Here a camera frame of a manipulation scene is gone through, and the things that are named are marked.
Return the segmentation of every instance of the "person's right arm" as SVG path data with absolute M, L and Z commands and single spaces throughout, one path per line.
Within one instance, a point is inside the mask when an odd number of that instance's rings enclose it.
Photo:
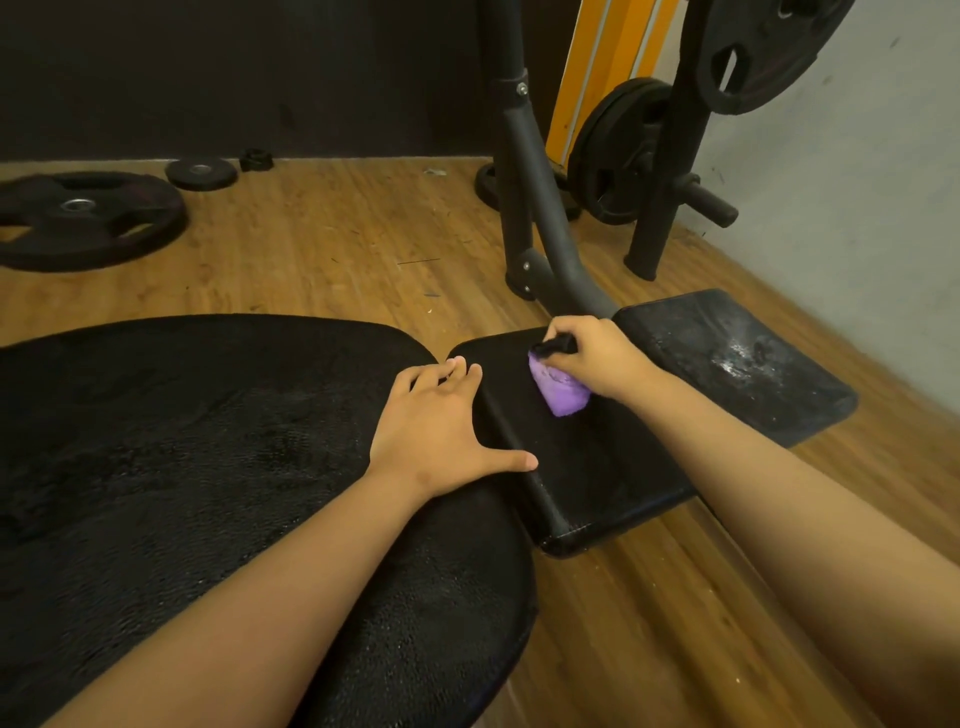
M 630 407 L 763 579 L 888 725 L 960 725 L 960 568 L 654 365 L 612 321 L 561 317 L 550 366 Z

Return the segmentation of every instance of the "wood plank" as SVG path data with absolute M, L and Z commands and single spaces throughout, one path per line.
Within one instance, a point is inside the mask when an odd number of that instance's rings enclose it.
M 184 193 L 191 227 L 153 255 L 81 274 L 0 269 L 0 344 L 140 317 L 257 312 L 389 324 L 443 357 L 469 338 L 541 326 L 543 310 L 503 283 L 499 220 L 472 192 L 480 163 L 283 161 L 227 190 Z M 80 168 L 160 174 L 162 164 L 10 164 L 0 179 Z M 858 411 L 797 453 L 960 563 L 955 417 L 694 233 L 674 229 L 658 280 L 646 282 L 621 262 L 629 229 L 585 218 L 574 231 L 619 302 L 723 288 L 849 382 Z M 699 501 L 536 564 L 541 617 L 490 728 L 874 724 Z

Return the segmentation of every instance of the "dark wall panel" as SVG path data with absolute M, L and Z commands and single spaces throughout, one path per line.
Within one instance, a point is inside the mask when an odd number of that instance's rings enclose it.
M 579 0 L 523 0 L 544 132 Z M 479 154 L 470 0 L 12 2 L 0 158 Z

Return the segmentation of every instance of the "black metal frame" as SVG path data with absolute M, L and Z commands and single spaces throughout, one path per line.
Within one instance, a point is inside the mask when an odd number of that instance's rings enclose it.
M 477 0 L 483 80 L 493 123 L 507 284 L 554 315 L 619 309 L 590 277 L 566 220 L 530 104 L 518 0 Z M 546 257 L 533 247 L 536 221 Z

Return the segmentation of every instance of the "person's left hand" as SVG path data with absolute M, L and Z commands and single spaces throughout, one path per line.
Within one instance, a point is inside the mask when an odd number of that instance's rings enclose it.
M 484 475 L 534 470 L 537 458 L 529 452 L 477 442 L 472 406 L 482 377 L 480 365 L 468 370 L 462 356 L 400 372 L 373 435 L 367 474 L 409 484 L 426 501 Z

